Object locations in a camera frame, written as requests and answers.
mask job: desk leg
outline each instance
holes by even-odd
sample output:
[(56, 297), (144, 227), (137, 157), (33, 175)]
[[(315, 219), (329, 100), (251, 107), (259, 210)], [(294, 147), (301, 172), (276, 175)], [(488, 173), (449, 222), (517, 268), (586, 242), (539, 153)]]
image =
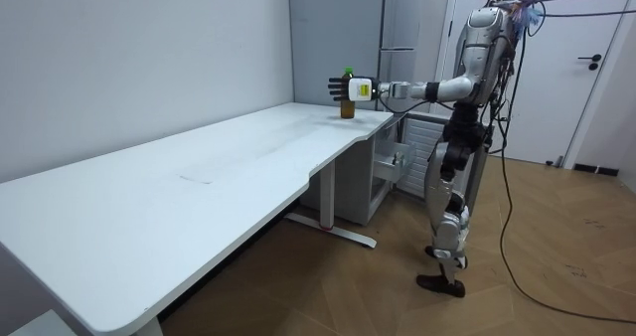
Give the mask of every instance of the desk leg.
[(295, 213), (287, 215), (287, 219), (302, 223), (305, 226), (322, 230), (334, 236), (359, 243), (367, 248), (375, 248), (377, 242), (369, 237), (334, 227), (334, 191), (336, 185), (336, 162), (331, 161), (320, 171), (320, 223), (311, 218)]
[(139, 331), (135, 332), (133, 336), (163, 336), (163, 332), (161, 332), (161, 326), (159, 325), (159, 320), (156, 317), (153, 317), (150, 322), (148, 322), (144, 327), (140, 328)]

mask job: robot leg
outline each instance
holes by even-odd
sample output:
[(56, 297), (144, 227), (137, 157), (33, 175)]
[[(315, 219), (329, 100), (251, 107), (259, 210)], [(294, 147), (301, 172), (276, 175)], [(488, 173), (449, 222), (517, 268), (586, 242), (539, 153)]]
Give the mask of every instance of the robot leg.
[(455, 273), (467, 266), (464, 246), (470, 216), (463, 196), (453, 191), (455, 170), (444, 163), (447, 149), (447, 142), (437, 144), (424, 183), (426, 210), (433, 229), (433, 245), (426, 248), (426, 253), (437, 259), (441, 275), (419, 275), (417, 284), (431, 291), (463, 297), (466, 291), (463, 283), (455, 279)]

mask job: humanoid robot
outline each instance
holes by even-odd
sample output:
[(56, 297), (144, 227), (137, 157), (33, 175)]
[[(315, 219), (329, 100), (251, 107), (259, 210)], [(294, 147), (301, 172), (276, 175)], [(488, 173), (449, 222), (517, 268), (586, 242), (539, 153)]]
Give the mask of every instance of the humanoid robot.
[(455, 273), (468, 266), (464, 251), (470, 211), (464, 197), (453, 190), (455, 175), (463, 171), (478, 148), (492, 141), (492, 129), (480, 123), (479, 111), (497, 100), (514, 73), (519, 41), (511, 12), (497, 0), (474, 10), (457, 44), (455, 78), (438, 83), (383, 83), (373, 78), (332, 78), (329, 89), (335, 100), (369, 101), (378, 98), (413, 98), (455, 102), (454, 111), (437, 142), (426, 171), (424, 198), (433, 242), (425, 252), (439, 262), (441, 275), (419, 275), (419, 286), (463, 297), (464, 285)]

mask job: desk base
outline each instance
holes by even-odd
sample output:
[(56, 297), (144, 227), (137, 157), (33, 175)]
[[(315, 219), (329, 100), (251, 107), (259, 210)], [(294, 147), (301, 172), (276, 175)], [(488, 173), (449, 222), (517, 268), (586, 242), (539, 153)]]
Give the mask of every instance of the desk base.
[(320, 222), (290, 213), (288, 220), (302, 223), (305, 226), (354, 241), (368, 248), (375, 248), (376, 241), (369, 237), (334, 227), (334, 190), (336, 184), (336, 162), (331, 161), (320, 170)]
[(357, 233), (353, 233), (353, 232), (349, 232), (346, 231), (344, 229), (338, 228), (338, 227), (332, 227), (331, 230), (326, 230), (322, 227), (320, 227), (320, 223), (318, 223), (318, 221), (312, 220), (311, 218), (307, 218), (307, 217), (303, 217), (300, 215), (297, 215), (295, 213), (290, 213), (287, 216), (285, 216), (286, 219), (294, 221), (294, 222), (298, 222), (298, 223), (302, 223), (305, 226), (309, 226), (311, 228), (315, 228), (317, 230), (323, 231), (325, 233), (329, 233), (332, 234), (334, 236), (338, 236), (338, 237), (342, 237), (344, 239), (348, 239), (350, 241), (356, 242), (361, 244), (363, 247), (366, 248), (375, 248), (377, 242), (374, 241), (373, 239), (369, 238), (369, 237), (365, 237), (362, 235), (359, 235)]

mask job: baseboard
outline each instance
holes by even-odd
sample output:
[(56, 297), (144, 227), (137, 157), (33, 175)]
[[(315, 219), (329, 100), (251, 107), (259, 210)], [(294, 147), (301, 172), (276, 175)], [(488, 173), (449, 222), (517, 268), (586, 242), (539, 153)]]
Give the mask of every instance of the baseboard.
[(594, 174), (602, 174), (605, 176), (618, 176), (618, 170), (614, 168), (600, 167), (600, 166), (590, 166), (582, 163), (574, 164), (574, 171), (588, 172)]

